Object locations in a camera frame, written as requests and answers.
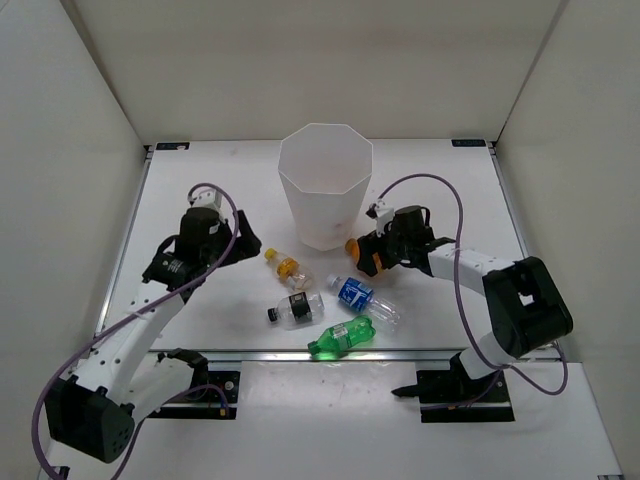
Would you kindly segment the right table corner label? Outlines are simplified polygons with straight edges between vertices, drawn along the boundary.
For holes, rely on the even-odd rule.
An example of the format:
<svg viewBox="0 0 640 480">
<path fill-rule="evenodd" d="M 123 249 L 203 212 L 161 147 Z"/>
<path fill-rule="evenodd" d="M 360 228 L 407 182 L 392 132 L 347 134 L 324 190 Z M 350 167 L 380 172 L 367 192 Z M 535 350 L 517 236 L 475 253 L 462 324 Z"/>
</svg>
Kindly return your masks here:
<svg viewBox="0 0 640 480">
<path fill-rule="evenodd" d="M 454 148 L 484 148 L 486 141 L 483 139 L 452 139 Z"/>
</svg>

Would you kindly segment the clear bottle blue label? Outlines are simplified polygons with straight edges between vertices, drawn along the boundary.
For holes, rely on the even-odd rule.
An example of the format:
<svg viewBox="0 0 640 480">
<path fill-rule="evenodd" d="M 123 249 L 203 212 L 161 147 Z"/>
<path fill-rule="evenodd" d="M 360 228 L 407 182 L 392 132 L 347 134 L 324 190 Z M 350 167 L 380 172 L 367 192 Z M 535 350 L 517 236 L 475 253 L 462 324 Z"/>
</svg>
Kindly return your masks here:
<svg viewBox="0 0 640 480">
<path fill-rule="evenodd" d="M 398 307 L 368 284 L 335 274 L 327 277 L 326 284 L 343 307 L 370 318 L 376 330 L 393 335 L 399 329 L 401 315 Z"/>
</svg>

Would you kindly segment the orange juice bottle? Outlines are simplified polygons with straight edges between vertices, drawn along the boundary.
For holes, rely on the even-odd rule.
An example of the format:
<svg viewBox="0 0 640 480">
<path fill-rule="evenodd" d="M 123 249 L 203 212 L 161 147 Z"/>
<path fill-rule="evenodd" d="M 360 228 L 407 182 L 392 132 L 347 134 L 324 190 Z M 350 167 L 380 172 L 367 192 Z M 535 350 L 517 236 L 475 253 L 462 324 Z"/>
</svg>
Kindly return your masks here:
<svg viewBox="0 0 640 480">
<path fill-rule="evenodd" d="M 357 239 L 355 238 L 351 238 L 349 239 L 346 244 L 345 244 L 345 251 L 347 252 L 347 254 L 351 257 L 351 259 L 353 260 L 353 263 L 357 269 L 357 260 L 359 258 L 359 254 L 360 253 L 374 253 L 377 252 L 377 250 L 360 250 L 358 243 L 357 243 Z"/>
</svg>

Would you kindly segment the white octagonal plastic bin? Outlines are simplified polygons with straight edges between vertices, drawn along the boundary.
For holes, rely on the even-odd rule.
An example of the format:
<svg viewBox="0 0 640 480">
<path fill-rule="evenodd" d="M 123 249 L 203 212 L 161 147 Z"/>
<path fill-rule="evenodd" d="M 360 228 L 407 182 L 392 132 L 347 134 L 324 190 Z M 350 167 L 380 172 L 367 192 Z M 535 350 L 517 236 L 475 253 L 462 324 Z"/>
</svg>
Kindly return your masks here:
<svg viewBox="0 0 640 480">
<path fill-rule="evenodd" d="M 278 173 L 299 240 L 319 251 L 350 237 L 372 176 L 373 146 L 346 124 L 311 123 L 280 143 Z"/>
</svg>

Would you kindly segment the green plastic bottle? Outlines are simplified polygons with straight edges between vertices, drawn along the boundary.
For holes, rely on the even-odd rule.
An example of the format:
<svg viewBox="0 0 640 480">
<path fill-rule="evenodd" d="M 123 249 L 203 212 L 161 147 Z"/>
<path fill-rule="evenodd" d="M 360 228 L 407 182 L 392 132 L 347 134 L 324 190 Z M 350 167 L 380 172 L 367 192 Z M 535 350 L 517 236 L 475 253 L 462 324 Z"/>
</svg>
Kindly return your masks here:
<svg viewBox="0 0 640 480">
<path fill-rule="evenodd" d="M 307 350 L 312 357 L 340 357 L 355 346 L 369 343 L 375 336 L 372 320 L 361 315 L 326 328 L 316 340 L 307 344 Z"/>
</svg>

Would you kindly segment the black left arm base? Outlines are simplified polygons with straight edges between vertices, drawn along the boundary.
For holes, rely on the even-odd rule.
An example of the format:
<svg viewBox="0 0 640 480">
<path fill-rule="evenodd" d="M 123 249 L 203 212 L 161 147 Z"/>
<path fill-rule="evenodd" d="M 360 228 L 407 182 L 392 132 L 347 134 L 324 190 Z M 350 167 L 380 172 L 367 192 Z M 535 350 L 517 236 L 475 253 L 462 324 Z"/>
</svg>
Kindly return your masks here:
<svg viewBox="0 0 640 480">
<path fill-rule="evenodd" d="M 157 363 L 168 366 L 176 360 L 188 367 L 191 373 L 189 389 L 193 392 L 165 403 L 153 411 L 152 419 L 174 420 L 235 420 L 240 390 L 241 372 L 214 370 L 211 362 L 199 352 L 175 349 L 156 355 Z"/>
</svg>

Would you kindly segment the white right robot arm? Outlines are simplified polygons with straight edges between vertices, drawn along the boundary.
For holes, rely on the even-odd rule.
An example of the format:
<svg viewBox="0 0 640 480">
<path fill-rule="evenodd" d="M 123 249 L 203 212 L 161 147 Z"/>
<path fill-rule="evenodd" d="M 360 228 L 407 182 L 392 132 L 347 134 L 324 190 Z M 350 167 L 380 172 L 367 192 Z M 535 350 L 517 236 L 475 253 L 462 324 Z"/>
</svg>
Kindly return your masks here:
<svg viewBox="0 0 640 480">
<path fill-rule="evenodd" d="M 376 228 L 345 245 L 357 270 L 374 277 L 396 266 L 417 269 L 452 281 L 457 302 L 462 288 L 486 300 L 491 331 L 453 360 L 449 387 L 458 398 L 476 397 L 498 368 L 572 332 L 573 318 L 541 259 L 511 261 L 460 249 L 453 238 L 434 234 L 424 206 L 395 210 L 379 201 L 367 215 Z"/>
</svg>

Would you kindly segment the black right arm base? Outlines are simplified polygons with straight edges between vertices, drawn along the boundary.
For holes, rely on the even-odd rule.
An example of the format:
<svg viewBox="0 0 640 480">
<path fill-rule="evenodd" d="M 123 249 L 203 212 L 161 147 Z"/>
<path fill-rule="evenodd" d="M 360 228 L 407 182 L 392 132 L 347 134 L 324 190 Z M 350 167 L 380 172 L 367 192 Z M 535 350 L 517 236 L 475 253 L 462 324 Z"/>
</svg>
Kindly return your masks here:
<svg viewBox="0 0 640 480">
<path fill-rule="evenodd" d="M 417 398 L 423 424 L 509 423 L 515 414 L 502 371 L 471 379 L 460 354 L 447 370 L 418 370 L 416 383 L 391 391 L 397 398 Z"/>
</svg>

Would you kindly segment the clear bottle black label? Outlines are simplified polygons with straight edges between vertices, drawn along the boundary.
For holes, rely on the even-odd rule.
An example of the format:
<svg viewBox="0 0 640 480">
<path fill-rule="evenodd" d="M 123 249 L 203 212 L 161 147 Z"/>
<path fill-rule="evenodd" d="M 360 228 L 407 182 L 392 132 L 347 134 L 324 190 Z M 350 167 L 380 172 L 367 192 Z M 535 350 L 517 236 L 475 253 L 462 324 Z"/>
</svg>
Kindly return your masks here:
<svg viewBox="0 0 640 480">
<path fill-rule="evenodd" d="M 267 310 L 272 325 L 296 330 L 320 323 L 324 318 L 324 302 L 319 291 L 299 292 L 283 298 Z"/>
</svg>

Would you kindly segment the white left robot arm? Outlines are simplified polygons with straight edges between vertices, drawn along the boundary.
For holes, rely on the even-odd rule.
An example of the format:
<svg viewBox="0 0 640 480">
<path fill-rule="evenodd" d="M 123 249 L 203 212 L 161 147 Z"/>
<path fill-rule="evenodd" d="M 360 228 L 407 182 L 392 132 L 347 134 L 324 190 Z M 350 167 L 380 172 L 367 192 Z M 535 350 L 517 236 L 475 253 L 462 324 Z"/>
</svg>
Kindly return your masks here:
<svg viewBox="0 0 640 480">
<path fill-rule="evenodd" d="M 104 463 L 118 459 L 152 411 L 182 394 L 206 395 L 207 361 L 177 348 L 147 371 L 140 364 L 165 326 L 184 308 L 212 268 L 253 258 L 261 242 L 246 215 L 225 219 L 215 206 L 192 206 L 179 232 L 157 248 L 127 316 L 85 348 L 47 387 L 42 403 L 51 438 Z"/>
</svg>

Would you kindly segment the left table corner label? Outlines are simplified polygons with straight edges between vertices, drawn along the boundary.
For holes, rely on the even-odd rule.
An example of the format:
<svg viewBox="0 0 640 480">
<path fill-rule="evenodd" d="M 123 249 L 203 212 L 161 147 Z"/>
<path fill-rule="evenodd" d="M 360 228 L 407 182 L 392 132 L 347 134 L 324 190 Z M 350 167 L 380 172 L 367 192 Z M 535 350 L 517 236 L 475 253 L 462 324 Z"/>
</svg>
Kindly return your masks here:
<svg viewBox="0 0 640 480">
<path fill-rule="evenodd" d="M 158 142 L 156 151 L 185 151 L 190 148 L 189 142 Z"/>
</svg>

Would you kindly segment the clear bottle yellow cap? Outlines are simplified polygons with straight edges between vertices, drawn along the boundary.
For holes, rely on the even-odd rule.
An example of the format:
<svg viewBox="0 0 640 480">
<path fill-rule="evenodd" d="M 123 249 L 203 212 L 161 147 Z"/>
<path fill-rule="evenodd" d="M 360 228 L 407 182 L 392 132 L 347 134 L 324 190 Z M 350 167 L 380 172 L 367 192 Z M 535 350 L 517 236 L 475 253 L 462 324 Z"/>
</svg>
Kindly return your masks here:
<svg viewBox="0 0 640 480">
<path fill-rule="evenodd" d="M 293 257 L 273 248 L 268 248 L 264 257 L 279 282 L 290 291 L 307 291 L 314 286 L 312 273 Z"/>
</svg>

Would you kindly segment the table corner label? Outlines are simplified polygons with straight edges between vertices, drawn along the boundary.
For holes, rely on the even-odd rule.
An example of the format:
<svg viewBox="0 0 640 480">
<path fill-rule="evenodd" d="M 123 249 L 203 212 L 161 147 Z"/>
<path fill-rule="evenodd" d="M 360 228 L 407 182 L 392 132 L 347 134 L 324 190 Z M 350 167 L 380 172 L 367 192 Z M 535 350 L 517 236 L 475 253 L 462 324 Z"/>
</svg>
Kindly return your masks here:
<svg viewBox="0 0 640 480">
<path fill-rule="evenodd" d="M 452 139 L 454 148 L 484 148 L 486 141 L 483 139 Z"/>
<path fill-rule="evenodd" d="M 190 148 L 189 142 L 158 142 L 156 151 L 185 151 Z"/>
</svg>

